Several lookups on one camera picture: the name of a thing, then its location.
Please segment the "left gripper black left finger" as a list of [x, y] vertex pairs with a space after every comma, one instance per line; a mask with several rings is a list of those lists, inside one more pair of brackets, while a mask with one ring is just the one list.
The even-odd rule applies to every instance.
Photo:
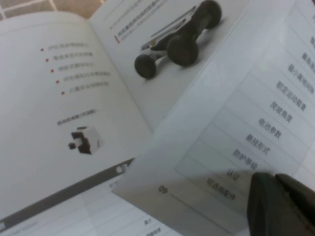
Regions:
[[305, 230], [306, 219], [289, 198], [275, 175], [252, 175], [247, 204], [249, 232], [252, 236], [313, 236], [315, 228]]

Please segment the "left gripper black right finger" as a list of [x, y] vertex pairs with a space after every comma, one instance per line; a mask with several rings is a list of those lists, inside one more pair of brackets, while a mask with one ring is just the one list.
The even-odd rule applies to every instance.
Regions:
[[276, 174], [276, 180], [280, 182], [289, 198], [306, 219], [306, 229], [315, 227], [315, 192], [287, 174]]

